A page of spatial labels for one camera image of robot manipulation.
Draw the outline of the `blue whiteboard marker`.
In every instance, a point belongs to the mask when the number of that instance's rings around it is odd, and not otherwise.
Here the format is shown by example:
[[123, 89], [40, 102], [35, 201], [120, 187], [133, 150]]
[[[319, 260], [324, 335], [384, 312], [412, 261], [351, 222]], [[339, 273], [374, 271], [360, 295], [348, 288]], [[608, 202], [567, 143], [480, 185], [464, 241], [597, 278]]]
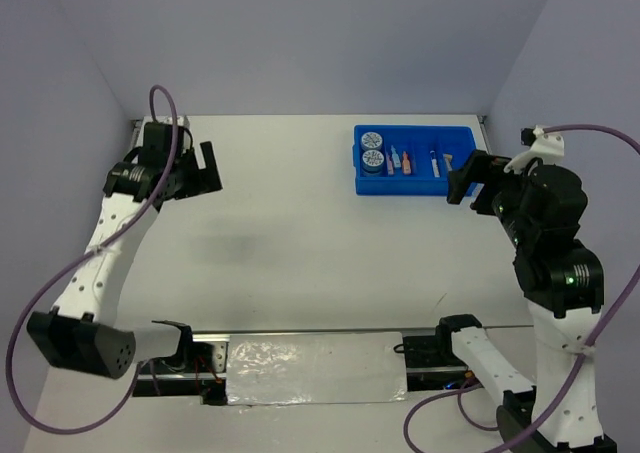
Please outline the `blue whiteboard marker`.
[[430, 161], [431, 161], [433, 176], [435, 178], [441, 178], [442, 174], [441, 174], [441, 169], [440, 169], [439, 156], [438, 156], [438, 153], [435, 150], [431, 150], [430, 151]]

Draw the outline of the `grey white eraser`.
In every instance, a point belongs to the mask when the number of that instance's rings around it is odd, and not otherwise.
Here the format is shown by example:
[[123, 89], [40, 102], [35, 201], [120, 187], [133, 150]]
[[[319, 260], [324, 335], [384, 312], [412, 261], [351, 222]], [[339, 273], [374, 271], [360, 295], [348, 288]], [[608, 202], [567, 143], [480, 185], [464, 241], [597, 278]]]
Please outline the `grey white eraser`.
[[447, 170], [447, 174], [450, 174], [454, 170], [453, 160], [454, 160], [454, 157], [452, 154], [448, 154], [448, 153], [443, 154], [443, 161]]

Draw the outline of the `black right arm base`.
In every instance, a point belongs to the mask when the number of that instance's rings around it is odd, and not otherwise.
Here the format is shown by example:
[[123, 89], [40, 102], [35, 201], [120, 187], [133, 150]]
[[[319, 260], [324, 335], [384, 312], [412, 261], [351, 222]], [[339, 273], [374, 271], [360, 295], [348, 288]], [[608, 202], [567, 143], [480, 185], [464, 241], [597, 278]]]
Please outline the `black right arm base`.
[[467, 366], [443, 352], [435, 335], [404, 336], [393, 351], [404, 357], [408, 373], [464, 372]]

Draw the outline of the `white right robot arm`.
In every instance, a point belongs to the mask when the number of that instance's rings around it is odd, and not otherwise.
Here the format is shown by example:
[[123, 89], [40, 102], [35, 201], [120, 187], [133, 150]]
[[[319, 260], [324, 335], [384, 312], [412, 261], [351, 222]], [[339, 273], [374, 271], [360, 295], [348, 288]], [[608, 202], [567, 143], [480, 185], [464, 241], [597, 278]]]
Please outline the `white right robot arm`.
[[534, 158], [513, 173], [508, 162], [473, 151], [449, 172], [447, 201], [460, 203], [479, 184], [472, 210], [496, 217], [514, 245], [516, 278], [533, 319], [536, 380], [512, 370], [471, 314], [439, 321], [436, 356], [463, 361], [485, 387], [509, 451], [614, 452], [598, 416], [595, 348], [587, 342], [604, 306], [602, 264], [576, 237], [587, 195], [566, 168]]

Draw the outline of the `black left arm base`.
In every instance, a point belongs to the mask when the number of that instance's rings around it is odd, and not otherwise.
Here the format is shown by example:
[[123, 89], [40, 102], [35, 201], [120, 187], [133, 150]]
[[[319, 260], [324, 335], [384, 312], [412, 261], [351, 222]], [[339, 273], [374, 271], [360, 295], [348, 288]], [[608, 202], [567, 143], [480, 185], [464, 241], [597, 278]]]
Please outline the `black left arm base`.
[[230, 335], [193, 334], [176, 358], [154, 358], [138, 376], [134, 398], [190, 398], [201, 405], [225, 406]]

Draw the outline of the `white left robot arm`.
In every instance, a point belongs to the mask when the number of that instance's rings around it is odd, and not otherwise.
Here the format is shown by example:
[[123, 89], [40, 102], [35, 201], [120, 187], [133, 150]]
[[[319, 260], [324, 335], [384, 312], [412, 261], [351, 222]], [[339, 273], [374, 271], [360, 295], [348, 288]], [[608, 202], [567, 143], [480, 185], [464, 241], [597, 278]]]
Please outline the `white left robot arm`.
[[181, 115], [142, 125], [142, 142], [107, 175], [97, 225], [79, 266], [47, 313], [31, 313], [26, 329], [47, 362], [111, 379], [146, 360], [171, 370], [196, 358], [190, 326], [151, 320], [116, 328], [121, 292], [136, 253], [164, 203], [221, 190], [213, 146], [196, 144]]

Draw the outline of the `blue cleaning gel jar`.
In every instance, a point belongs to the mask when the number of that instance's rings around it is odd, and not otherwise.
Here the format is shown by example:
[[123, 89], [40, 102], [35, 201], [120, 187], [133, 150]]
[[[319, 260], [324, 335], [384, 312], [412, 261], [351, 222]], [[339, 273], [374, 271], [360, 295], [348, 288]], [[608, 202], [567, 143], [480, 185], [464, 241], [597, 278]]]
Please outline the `blue cleaning gel jar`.
[[365, 150], [361, 155], [361, 174], [363, 176], [379, 176], [383, 173], [385, 164], [385, 155], [380, 150]]

